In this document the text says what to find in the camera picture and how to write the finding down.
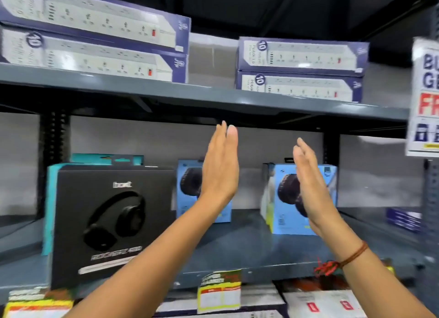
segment gray wall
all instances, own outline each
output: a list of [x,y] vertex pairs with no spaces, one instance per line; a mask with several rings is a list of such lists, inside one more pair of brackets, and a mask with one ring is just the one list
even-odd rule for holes
[[[236,41],[191,35],[189,82],[233,88]],[[408,107],[409,69],[371,64],[364,103]],[[213,128],[154,122],[73,117],[74,153],[143,154],[147,162],[177,164],[206,152]],[[240,187],[234,208],[255,208],[263,162],[282,162],[297,137],[322,157],[320,133],[239,129]],[[38,116],[0,113],[0,215],[33,214],[36,201]],[[342,136],[339,206],[419,206],[422,160],[404,156],[404,140]]]

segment person's left hand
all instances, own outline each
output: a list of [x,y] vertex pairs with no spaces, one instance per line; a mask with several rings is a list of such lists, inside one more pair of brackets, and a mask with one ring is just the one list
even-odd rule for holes
[[238,178],[238,130],[233,125],[227,128],[223,121],[217,125],[204,159],[201,196],[212,194],[225,206],[236,193]]

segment red thread bracelet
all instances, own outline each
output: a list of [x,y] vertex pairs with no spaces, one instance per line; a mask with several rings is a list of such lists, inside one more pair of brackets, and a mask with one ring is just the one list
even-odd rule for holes
[[337,261],[329,260],[326,263],[321,264],[320,260],[317,259],[319,265],[316,268],[314,268],[315,276],[317,276],[317,277],[322,276],[322,275],[329,276],[332,273],[334,273],[338,268],[343,269],[344,266],[353,262],[356,258],[358,258],[368,248],[369,248],[369,245],[367,245],[367,243],[365,241],[363,241],[363,245],[361,245],[361,247],[354,254],[352,254],[348,259],[343,260],[340,263]]

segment small purple box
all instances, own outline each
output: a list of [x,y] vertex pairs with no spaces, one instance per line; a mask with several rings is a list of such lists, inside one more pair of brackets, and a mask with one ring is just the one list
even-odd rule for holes
[[411,232],[420,231],[422,214],[414,208],[387,208],[386,219],[390,224],[410,230]]
[[364,76],[369,43],[240,37],[239,71]]
[[167,52],[189,52],[190,18],[120,0],[0,0],[0,22],[74,37],[124,38]]
[[237,71],[236,89],[360,103],[363,79],[291,73]]
[[16,65],[83,71],[186,83],[187,55],[116,43],[0,26],[0,61]]

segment headphones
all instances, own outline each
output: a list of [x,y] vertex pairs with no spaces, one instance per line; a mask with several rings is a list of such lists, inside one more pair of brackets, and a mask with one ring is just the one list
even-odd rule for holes
[[107,251],[116,242],[116,237],[111,234],[103,226],[96,223],[101,216],[117,202],[131,197],[137,197],[139,203],[137,205],[130,205],[124,207],[119,214],[116,222],[116,233],[119,237],[135,236],[143,224],[145,223],[145,198],[136,191],[124,191],[112,196],[110,199],[101,204],[94,213],[90,216],[87,223],[87,228],[84,231],[84,242],[95,249],[96,251]]
[[296,174],[288,174],[282,178],[277,188],[277,196],[282,202],[295,205],[300,215],[308,217],[300,195],[300,183]]
[[200,197],[203,169],[188,168],[180,179],[180,189],[185,195]]

